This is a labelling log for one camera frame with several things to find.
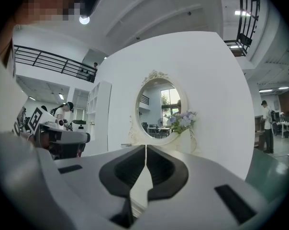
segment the white column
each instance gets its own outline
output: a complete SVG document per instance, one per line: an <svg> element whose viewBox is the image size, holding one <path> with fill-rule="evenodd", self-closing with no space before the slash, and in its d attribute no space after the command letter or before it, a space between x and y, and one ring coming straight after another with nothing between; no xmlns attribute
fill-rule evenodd
<svg viewBox="0 0 289 230"><path fill-rule="evenodd" d="M75 91L75 87L70 87L69 92L68 92L68 97L67 97L67 102L72 102L73 103L73 96L74 96L74 91ZM76 103L73 103L74 105L74 112L76 111ZM73 113L69 112L65 114L65 119L67 119L68 123L70 124L70 122L73 120Z"/></svg>

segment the ornate mirror frame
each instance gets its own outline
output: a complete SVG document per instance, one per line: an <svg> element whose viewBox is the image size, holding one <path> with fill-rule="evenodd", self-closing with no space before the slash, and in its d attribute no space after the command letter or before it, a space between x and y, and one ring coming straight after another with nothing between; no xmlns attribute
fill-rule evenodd
<svg viewBox="0 0 289 230"><path fill-rule="evenodd" d="M181 100L181 111L182 112L187 112L188 109L188 102L187 98L185 95L185 92L181 88L181 86L174 81L173 79L169 78L167 74L164 74L162 72L157 72L153 70L148 77L144 78L144 81L142 82L142 85L137 92L137 96L135 101L133 102L133 109L132 109L132 115L130 116L131 118L131 128L129 132L129 141L133 145L156 145L156 146L164 146L167 145L171 142L173 142L179 135L177 133L171 133L168 137L162 138L162 139L157 139L154 137L151 137L142 127L140 123L140 118L139 118L139 103L140 103L140 98L146 89L147 83L150 83L152 81L156 80L167 80L169 83L171 83L176 90L178 91L178 94L180 96Z"/></svg>

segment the ceiling light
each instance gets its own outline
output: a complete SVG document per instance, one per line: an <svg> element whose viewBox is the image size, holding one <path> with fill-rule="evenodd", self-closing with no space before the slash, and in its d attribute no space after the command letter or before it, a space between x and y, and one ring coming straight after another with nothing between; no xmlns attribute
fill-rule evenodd
<svg viewBox="0 0 289 230"><path fill-rule="evenodd" d="M271 91L273 91L273 90L260 90L259 92L264 93L264 92L271 92Z"/></svg>
<svg viewBox="0 0 289 230"><path fill-rule="evenodd" d="M230 48L242 48L242 46L234 45L234 46L231 46Z"/></svg>
<svg viewBox="0 0 289 230"><path fill-rule="evenodd" d="M240 10L236 10L235 11L235 15L240 15ZM242 16L245 16L245 15L247 15L247 16L251 16L249 13L247 13L247 12L245 12L245 11L242 11Z"/></svg>
<svg viewBox="0 0 289 230"><path fill-rule="evenodd" d="M86 25L86 24L89 23L90 18L89 18L89 17L87 17L87 18L82 18L82 17L80 16L80 17L79 17L79 21L81 22L81 24Z"/></svg>

